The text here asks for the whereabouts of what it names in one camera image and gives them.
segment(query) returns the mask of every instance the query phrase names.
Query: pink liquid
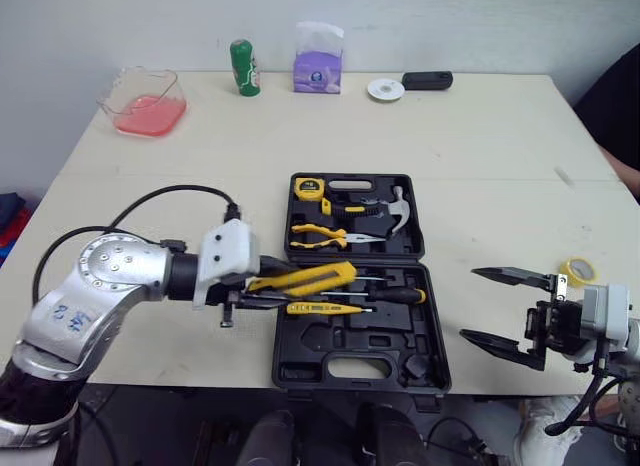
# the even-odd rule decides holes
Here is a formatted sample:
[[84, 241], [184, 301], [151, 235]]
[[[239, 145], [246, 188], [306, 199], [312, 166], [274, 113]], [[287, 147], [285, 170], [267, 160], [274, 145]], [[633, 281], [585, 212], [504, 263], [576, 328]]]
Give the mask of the pink liquid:
[[173, 129], [186, 109], [184, 99], [140, 96], [125, 108], [131, 114], [117, 117], [114, 125], [125, 133], [162, 136]]

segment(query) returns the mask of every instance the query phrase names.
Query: tape roll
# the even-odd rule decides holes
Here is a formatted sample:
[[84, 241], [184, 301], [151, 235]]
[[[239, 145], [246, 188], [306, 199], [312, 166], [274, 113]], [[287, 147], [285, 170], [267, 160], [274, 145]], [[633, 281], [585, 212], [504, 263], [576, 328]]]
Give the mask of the tape roll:
[[378, 101], [396, 101], [404, 94], [404, 86], [394, 79], [374, 79], [367, 86], [367, 91]]
[[560, 266], [560, 272], [569, 278], [569, 286], [581, 288], [595, 283], [598, 275], [596, 268], [585, 258], [569, 258]]

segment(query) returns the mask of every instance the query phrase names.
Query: tissue box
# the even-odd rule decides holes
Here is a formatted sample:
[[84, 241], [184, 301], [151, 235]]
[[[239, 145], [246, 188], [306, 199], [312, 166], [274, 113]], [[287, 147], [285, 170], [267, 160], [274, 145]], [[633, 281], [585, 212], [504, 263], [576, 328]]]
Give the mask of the tissue box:
[[299, 93], [340, 93], [342, 57], [310, 51], [296, 56], [293, 90]]
[[340, 93], [344, 31], [332, 24], [296, 24], [293, 90], [299, 93]]

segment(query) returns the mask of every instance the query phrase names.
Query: hammer head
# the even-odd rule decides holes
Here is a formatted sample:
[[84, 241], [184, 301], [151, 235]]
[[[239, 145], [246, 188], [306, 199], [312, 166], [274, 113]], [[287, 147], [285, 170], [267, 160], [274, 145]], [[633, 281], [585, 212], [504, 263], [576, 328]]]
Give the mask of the hammer head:
[[400, 216], [400, 219], [391, 230], [391, 237], [402, 228], [407, 221], [409, 221], [409, 214], [411, 208], [409, 208], [409, 202], [402, 197], [402, 186], [394, 186], [393, 193], [396, 195], [396, 200], [393, 203], [389, 203], [389, 214], [392, 216]]

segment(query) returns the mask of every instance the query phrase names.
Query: green can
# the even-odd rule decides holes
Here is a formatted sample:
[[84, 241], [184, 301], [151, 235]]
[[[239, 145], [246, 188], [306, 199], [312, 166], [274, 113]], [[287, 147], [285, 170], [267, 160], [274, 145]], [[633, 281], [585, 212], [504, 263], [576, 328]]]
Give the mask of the green can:
[[231, 66], [233, 76], [242, 96], [255, 96], [260, 92], [260, 73], [256, 69], [253, 46], [246, 39], [231, 43]]

